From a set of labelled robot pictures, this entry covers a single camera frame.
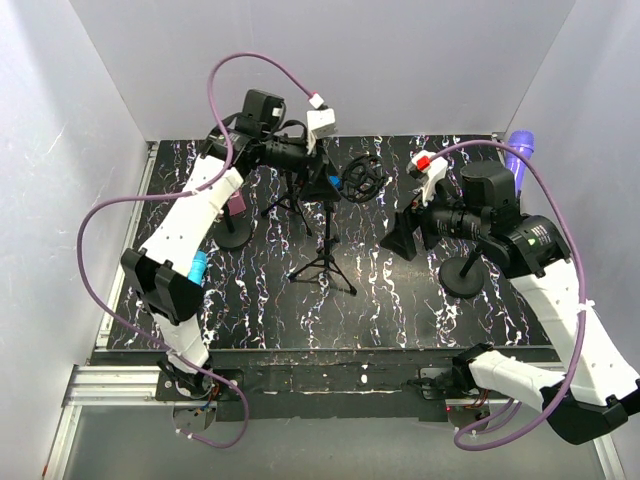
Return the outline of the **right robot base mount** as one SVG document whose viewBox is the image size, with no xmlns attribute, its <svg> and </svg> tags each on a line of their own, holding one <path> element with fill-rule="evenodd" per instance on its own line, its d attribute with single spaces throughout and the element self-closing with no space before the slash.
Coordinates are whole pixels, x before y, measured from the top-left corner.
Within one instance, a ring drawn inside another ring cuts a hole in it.
<svg viewBox="0 0 640 480">
<path fill-rule="evenodd" d="M 442 401 L 448 421 L 455 430 L 489 417 L 503 406 L 489 390 L 462 390 L 451 368 L 421 368 L 415 379 L 418 393 L 428 401 Z"/>
</svg>

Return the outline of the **black tripod stand with ring clamp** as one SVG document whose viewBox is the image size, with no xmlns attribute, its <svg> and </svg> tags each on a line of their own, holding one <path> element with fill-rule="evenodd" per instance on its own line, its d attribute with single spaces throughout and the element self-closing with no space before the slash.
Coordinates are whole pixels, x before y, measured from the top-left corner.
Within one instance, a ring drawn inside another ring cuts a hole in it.
<svg viewBox="0 0 640 480">
<path fill-rule="evenodd" d="M 336 259 L 332 253 L 333 247 L 340 243 L 338 235 L 331 234 L 331 224 L 335 213 L 335 203 L 330 201 L 323 202 L 324 212 L 324 235 L 322 245 L 316 249 L 317 256 L 314 260 L 308 262 L 301 268 L 289 273 L 287 278 L 290 282 L 296 282 L 299 275 L 311 268 L 320 269 L 326 274 L 332 273 L 340 276 L 348 286 L 351 296 L 357 295 L 356 287 L 349 281 L 345 273 L 338 266 Z"/>
</svg>

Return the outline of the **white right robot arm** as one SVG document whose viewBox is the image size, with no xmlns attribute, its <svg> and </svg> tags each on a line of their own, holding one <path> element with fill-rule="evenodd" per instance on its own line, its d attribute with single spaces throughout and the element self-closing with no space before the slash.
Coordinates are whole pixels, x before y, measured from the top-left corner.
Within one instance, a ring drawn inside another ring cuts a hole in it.
<svg viewBox="0 0 640 480">
<path fill-rule="evenodd" d="M 461 170 L 461 196 L 451 197 L 444 159 L 420 153 L 407 172 L 420 192 L 396 213 L 381 247 L 411 261 L 416 230 L 426 249 L 444 238 L 475 242 L 468 257 L 441 264 L 442 288 L 458 298 L 476 296 L 484 287 L 476 261 L 487 258 L 524 297 L 567 370 L 543 370 L 478 344 L 454 358 L 454 389 L 469 398 L 493 390 L 537 411 L 551 407 L 547 422 L 573 445 L 606 435 L 638 413 L 638 372 L 581 299 L 576 257 L 559 229 L 544 216 L 521 211 L 513 173 L 498 161 L 470 163 Z"/>
</svg>

